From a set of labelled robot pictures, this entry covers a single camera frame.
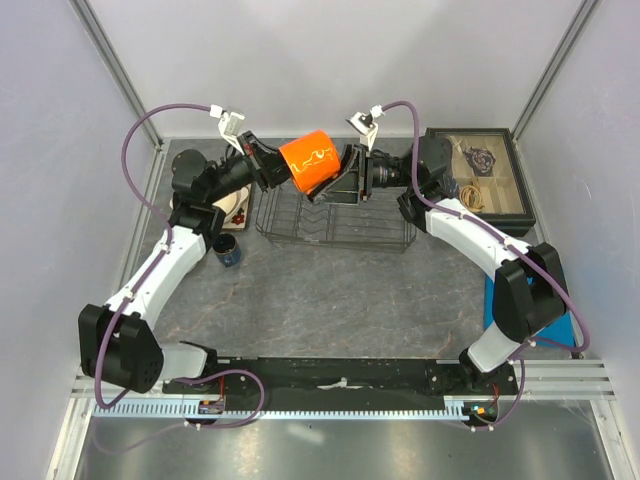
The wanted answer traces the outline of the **orange mug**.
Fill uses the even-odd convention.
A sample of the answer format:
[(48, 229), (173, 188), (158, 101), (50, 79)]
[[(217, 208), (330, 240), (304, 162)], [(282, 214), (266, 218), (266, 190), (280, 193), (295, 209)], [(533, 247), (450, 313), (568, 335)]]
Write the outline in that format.
[(316, 130), (279, 148), (296, 188), (311, 193), (326, 180), (335, 177), (341, 169), (337, 149), (323, 130)]

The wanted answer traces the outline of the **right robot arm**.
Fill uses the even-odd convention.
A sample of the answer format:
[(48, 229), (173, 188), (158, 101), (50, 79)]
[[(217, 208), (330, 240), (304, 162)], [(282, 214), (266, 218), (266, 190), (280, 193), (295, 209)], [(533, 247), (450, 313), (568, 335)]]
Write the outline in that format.
[(483, 392), (494, 371), (568, 311), (558, 252), (531, 246), (484, 222), (442, 189), (451, 159), (446, 139), (418, 137), (408, 157), (386, 167), (384, 182), (406, 185), (398, 200), (406, 220), (445, 241), (474, 262), (494, 283), (493, 322), (460, 355), (458, 381), (467, 392)]

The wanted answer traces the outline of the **square floral plate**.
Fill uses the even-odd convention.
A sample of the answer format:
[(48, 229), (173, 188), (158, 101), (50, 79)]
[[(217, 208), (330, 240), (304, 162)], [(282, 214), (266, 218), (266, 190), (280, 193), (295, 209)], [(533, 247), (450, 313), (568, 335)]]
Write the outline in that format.
[(253, 187), (251, 185), (245, 187), (249, 190), (248, 198), (242, 203), (237, 214), (229, 222), (224, 222), (223, 229), (225, 231), (242, 231), (248, 227)]

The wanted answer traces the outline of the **blue mug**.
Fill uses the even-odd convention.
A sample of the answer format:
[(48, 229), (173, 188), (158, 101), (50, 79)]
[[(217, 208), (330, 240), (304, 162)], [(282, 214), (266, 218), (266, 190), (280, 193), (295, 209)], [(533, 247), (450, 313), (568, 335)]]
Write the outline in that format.
[(230, 268), (240, 263), (241, 249), (236, 238), (230, 233), (220, 234), (214, 240), (212, 250), (225, 268)]

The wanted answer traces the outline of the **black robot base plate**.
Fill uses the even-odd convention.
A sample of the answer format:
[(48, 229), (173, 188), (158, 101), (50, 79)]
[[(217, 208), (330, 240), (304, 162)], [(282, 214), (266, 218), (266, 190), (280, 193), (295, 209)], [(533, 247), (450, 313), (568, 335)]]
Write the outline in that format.
[(399, 358), (218, 357), (207, 361), (204, 376), (241, 369), (189, 386), (172, 381), (165, 394), (221, 393), (231, 407), (255, 409), (265, 388), (263, 407), (271, 408), (436, 408), (446, 396), (508, 396), (518, 392), (518, 376), (505, 364), (492, 374), (473, 378), (457, 361)]

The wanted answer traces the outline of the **cream plate blue spiral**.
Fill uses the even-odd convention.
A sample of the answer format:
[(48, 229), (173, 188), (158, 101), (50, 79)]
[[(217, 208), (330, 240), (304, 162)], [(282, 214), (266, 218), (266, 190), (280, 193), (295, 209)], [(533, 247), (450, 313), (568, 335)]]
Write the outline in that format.
[(223, 230), (242, 230), (247, 223), (250, 194), (251, 186), (245, 186), (209, 206), (181, 205), (175, 207), (173, 200), (170, 200), (169, 206), (172, 213), (169, 222), (176, 224), (180, 216), (185, 217), (187, 214), (195, 219), (200, 219), (206, 214), (213, 213), (215, 208), (219, 208), (226, 214), (222, 224)]

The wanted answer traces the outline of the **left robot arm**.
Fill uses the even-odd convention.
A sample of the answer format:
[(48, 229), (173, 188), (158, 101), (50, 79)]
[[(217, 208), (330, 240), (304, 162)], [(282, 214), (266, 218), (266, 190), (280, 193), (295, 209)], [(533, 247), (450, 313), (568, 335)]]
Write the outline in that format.
[(189, 342), (161, 345), (155, 324), (220, 236), (227, 214), (217, 201), (252, 183), (267, 190), (290, 177), (282, 154), (251, 132), (241, 134), (234, 154), (220, 162), (188, 149), (174, 157), (171, 169), (172, 212), (152, 253), (104, 305), (88, 304), (79, 314), (81, 368), (105, 408), (116, 402), (104, 395), (103, 384), (146, 393), (157, 382), (184, 377), (198, 393), (216, 388), (220, 371), (207, 361), (208, 349)]

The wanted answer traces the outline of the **small cream plate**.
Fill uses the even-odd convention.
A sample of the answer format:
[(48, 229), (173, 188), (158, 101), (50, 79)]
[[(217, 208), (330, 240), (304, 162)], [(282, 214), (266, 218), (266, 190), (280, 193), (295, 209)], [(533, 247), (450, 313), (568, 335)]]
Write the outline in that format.
[(225, 221), (229, 222), (234, 215), (237, 214), (242, 203), (248, 198), (249, 190), (243, 187), (224, 198), (216, 201), (214, 206), (218, 207), (225, 213)]

